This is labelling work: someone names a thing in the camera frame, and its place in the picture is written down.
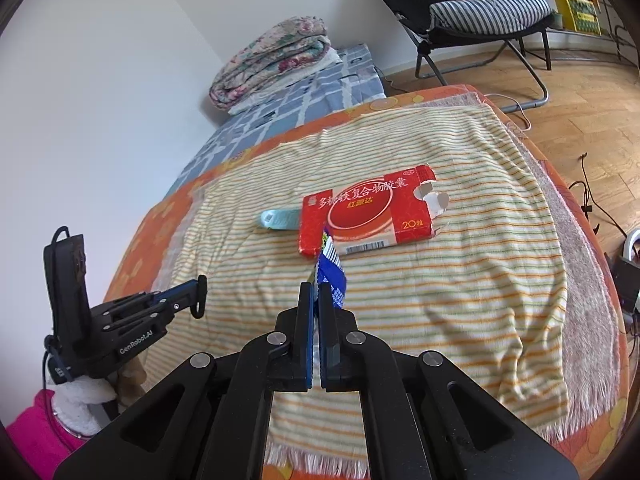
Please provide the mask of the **left hand in white glove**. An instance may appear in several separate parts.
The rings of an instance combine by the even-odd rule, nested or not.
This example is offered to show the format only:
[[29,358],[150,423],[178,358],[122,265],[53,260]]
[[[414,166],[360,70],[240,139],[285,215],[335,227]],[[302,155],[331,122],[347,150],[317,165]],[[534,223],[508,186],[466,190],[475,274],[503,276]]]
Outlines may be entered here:
[[46,386],[53,391],[51,408],[56,420],[70,434],[90,438],[144,395],[145,370],[138,358],[107,378],[81,376],[55,385],[46,374]]

